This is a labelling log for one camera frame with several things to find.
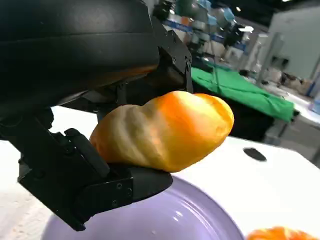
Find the table surface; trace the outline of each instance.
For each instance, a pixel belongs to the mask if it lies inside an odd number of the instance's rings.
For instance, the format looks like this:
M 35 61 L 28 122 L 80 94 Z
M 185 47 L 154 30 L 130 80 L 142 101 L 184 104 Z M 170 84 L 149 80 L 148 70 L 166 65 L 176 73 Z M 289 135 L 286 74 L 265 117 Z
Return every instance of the table surface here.
M 54 107 L 52 132 L 76 128 L 87 137 L 93 114 Z M 267 158 L 258 162 L 243 148 Z M 51 212 L 16 183 L 20 154 L 0 142 L 0 239 L 39 240 Z M 220 204 L 244 235 L 258 228 L 287 226 L 320 237 L 320 171 L 297 152 L 228 137 L 199 163 L 175 173 Z

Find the plastic food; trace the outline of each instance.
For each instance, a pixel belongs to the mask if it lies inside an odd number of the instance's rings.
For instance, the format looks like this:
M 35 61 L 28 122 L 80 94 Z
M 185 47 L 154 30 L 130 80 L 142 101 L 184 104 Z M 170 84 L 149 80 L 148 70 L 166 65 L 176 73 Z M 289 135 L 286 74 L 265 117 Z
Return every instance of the plastic food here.
M 178 172 L 220 146 L 233 124 L 232 110 L 220 98 L 173 91 L 143 106 L 114 109 L 90 141 L 107 163 Z
M 255 230 L 247 240 L 318 240 L 303 231 L 277 226 L 270 229 Z

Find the green tablecloth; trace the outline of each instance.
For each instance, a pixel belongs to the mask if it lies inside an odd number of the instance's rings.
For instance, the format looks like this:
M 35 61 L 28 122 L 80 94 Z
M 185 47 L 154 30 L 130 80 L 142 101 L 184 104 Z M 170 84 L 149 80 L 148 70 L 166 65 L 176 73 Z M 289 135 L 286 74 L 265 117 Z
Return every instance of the green tablecloth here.
M 275 96 L 256 85 L 246 81 L 243 76 L 235 71 L 226 71 L 215 67 L 218 74 L 219 94 L 232 99 L 271 117 L 291 121 L 294 114 L 294 104 L 281 97 Z M 218 93 L 216 75 L 192 68 L 192 80 Z

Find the white table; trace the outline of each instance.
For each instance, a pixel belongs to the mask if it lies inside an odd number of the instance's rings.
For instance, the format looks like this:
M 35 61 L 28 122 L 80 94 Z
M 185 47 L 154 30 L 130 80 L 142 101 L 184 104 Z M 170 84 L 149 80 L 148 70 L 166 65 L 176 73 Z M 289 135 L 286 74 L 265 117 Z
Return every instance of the white table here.
M 294 104 L 294 109 L 300 112 L 300 117 L 304 122 L 320 129 L 320 115 L 309 110 L 309 101 L 289 92 L 284 99 Z
M 54 131 L 73 127 L 88 137 L 97 122 L 93 114 L 61 107 L 54 114 Z M 244 147 L 256 148 L 267 162 L 248 157 Z M 16 183 L 19 153 L 7 142 L 0 149 L 0 239 L 39 240 L 51 213 Z M 320 237 L 320 170 L 294 151 L 228 137 L 175 175 L 217 201 L 244 235 L 281 225 Z

